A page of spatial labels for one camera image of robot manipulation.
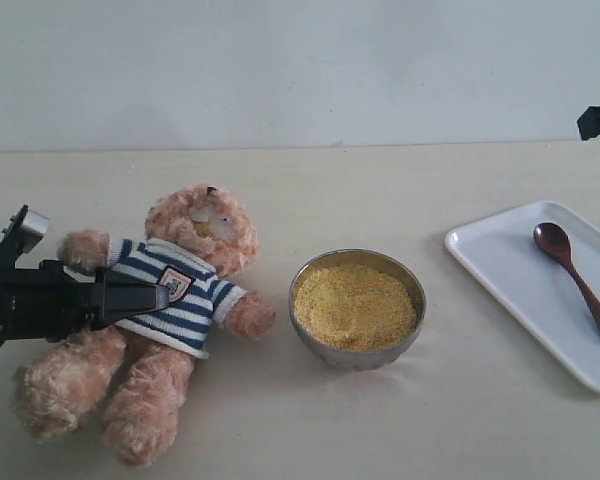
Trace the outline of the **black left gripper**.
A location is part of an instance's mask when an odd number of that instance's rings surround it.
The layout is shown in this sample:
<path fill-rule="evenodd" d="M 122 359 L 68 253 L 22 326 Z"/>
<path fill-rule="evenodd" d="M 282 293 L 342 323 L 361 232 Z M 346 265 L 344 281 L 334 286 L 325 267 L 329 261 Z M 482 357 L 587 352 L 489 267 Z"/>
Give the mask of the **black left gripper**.
<path fill-rule="evenodd" d="M 95 281 L 81 283 L 58 260 L 19 268 L 20 225 L 28 206 L 10 217 L 0 239 L 0 345 L 9 340 L 60 341 L 89 326 L 102 330 L 118 321 L 166 309 L 167 287 L 98 268 Z"/>

